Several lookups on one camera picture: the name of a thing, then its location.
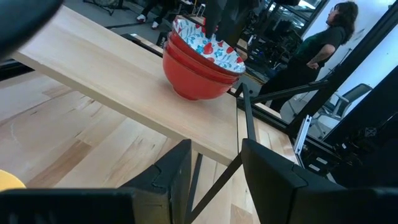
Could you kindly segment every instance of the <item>white wall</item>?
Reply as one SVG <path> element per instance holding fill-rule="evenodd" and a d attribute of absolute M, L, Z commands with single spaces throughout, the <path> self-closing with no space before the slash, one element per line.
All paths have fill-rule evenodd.
<path fill-rule="evenodd" d="M 314 21 L 312 26 L 304 35 L 304 39 L 310 37 L 313 34 L 321 32 L 327 28 L 326 19 L 330 12 L 330 9 L 337 3 L 344 2 L 341 0 L 330 0 L 324 10 L 320 13 L 317 20 Z M 332 56 L 332 58 L 326 63 L 325 67 L 321 70 L 318 79 L 323 78 L 329 73 L 330 69 L 341 62 L 348 49 L 355 48 L 362 38 L 371 30 L 376 22 L 384 15 L 388 10 L 388 5 L 392 4 L 394 0 L 356 0 L 359 7 L 359 14 L 356 20 L 356 31 L 363 30 L 361 34 L 355 34 L 353 38 L 344 46 L 341 46 Z M 371 87 L 375 87 L 388 73 L 398 64 L 398 30 L 395 28 L 372 53 L 367 59 L 355 70 L 353 74 L 340 86 L 338 89 L 339 94 L 344 94 L 348 90 L 354 88 L 360 83 L 368 84 Z M 309 101 L 310 98 L 315 94 L 311 92 L 303 100 Z M 351 111 L 365 96 L 356 100 L 351 105 L 349 111 Z M 337 101 L 337 97 L 332 97 L 332 103 Z M 333 128 L 337 122 L 334 119 L 321 118 L 320 121 L 325 125 Z"/>

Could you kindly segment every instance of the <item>woman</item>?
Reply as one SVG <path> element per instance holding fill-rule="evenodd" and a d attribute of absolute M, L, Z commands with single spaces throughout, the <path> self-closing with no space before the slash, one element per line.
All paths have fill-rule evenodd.
<path fill-rule="evenodd" d="M 157 27 L 162 23 L 163 17 L 165 17 L 166 14 L 177 5 L 176 0 L 149 0 L 147 7 L 145 7 L 144 10 L 142 10 L 141 15 L 137 17 L 137 21 L 141 23 L 146 22 L 149 11 L 152 10 L 159 3 L 162 3 L 163 7 L 160 11 L 159 16 L 156 17 L 151 27 L 152 29 L 157 29 Z"/>
<path fill-rule="evenodd" d="M 261 87 L 259 95 L 306 85 L 317 79 L 320 69 L 344 45 L 354 33 L 358 6 L 343 2 L 331 9 L 326 23 L 329 28 L 307 38 L 290 59 L 287 68 L 281 70 Z M 276 112 L 293 96 L 273 100 L 270 108 Z"/>

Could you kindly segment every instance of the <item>patterned bowl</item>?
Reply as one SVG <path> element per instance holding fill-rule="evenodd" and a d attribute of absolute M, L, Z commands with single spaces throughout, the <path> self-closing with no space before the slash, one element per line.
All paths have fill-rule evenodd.
<path fill-rule="evenodd" d="M 219 72 L 239 75 L 246 69 L 243 59 L 232 47 L 224 41 L 217 42 L 214 34 L 207 39 L 205 28 L 191 21 L 175 19 L 171 38 L 186 54 Z"/>
<path fill-rule="evenodd" d="M 169 53 L 169 55 L 171 55 L 175 60 L 185 65 L 187 68 L 195 71 L 200 76 L 225 84 L 233 84 L 239 78 L 236 76 L 226 75 L 209 67 L 203 66 L 200 62 L 192 59 L 189 55 L 174 45 L 171 39 L 166 42 L 164 48 L 167 53 Z"/>
<path fill-rule="evenodd" d="M 209 100 L 226 93 L 232 85 L 196 74 L 163 51 L 163 69 L 174 90 L 188 100 Z"/>

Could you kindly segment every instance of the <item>black pants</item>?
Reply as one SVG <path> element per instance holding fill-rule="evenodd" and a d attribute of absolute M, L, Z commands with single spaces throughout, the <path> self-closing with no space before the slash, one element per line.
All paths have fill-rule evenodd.
<path fill-rule="evenodd" d="M 265 95 L 314 82 L 318 77 L 319 70 L 320 69 L 315 70 L 309 68 L 302 62 L 291 60 L 287 68 L 279 71 L 274 78 L 271 78 L 261 87 L 259 95 Z M 291 97 L 293 96 L 272 100 L 270 108 L 276 112 L 280 112 L 282 106 L 286 101 L 290 100 Z"/>
<path fill-rule="evenodd" d="M 170 10 L 172 10 L 174 8 L 174 4 L 173 4 L 173 0 L 164 0 L 163 1 L 163 7 L 162 10 L 160 11 L 160 14 L 158 17 L 156 17 L 155 22 L 157 22 L 158 24 L 162 23 L 163 18 L 166 16 L 167 12 L 169 12 Z M 144 16 L 148 16 L 148 12 L 153 9 L 156 5 L 158 5 L 160 3 L 159 0 L 150 0 L 149 4 L 147 5 L 147 7 L 144 8 L 144 10 L 142 10 L 141 14 Z"/>

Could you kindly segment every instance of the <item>wooden table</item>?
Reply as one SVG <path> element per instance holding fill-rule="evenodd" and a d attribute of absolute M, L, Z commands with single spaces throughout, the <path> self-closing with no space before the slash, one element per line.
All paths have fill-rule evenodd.
<path fill-rule="evenodd" d="M 190 18 L 193 19 L 194 21 L 197 21 L 198 23 L 200 23 L 202 25 L 203 25 L 203 21 L 205 20 L 205 18 L 202 16 L 190 16 Z M 246 51 L 248 50 L 248 43 L 245 40 L 239 39 L 238 46 L 242 47 Z M 239 48 L 236 48 L 236 51 L 241 56 L 241 58 L 243 60 L 248 59 L 248 54 L 245 51 L 243 51 Z"/>
<path fill-rule="evenodd" d="M 182 99 L 168 83 L 161 58 L 67 7 L 13 57 L 172 139 L 192 139 L 195 150 L 217 162 L 228 165 L 238 154 L 233 96 Z M 274 131 L 282 142 L 289 140 Z"/>

